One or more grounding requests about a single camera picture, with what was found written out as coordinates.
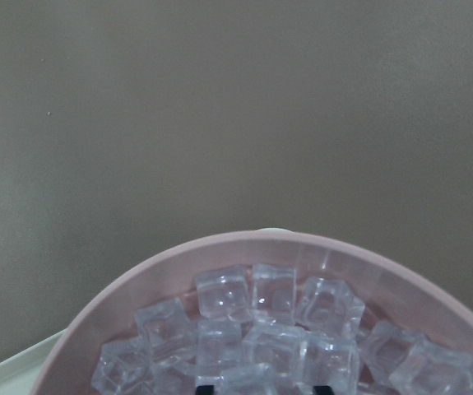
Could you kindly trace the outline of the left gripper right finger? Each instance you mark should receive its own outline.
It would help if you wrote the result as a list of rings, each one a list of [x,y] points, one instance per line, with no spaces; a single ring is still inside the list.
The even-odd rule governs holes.
[[[332,388],[328,385],[313,386],[314,395],[332,395]]]

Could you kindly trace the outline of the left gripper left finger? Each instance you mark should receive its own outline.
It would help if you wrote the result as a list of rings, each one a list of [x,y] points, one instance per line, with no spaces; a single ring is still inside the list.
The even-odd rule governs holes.
[[[195,395],[214,395],[215,386],[214,385],[199,385],[196,387]]]

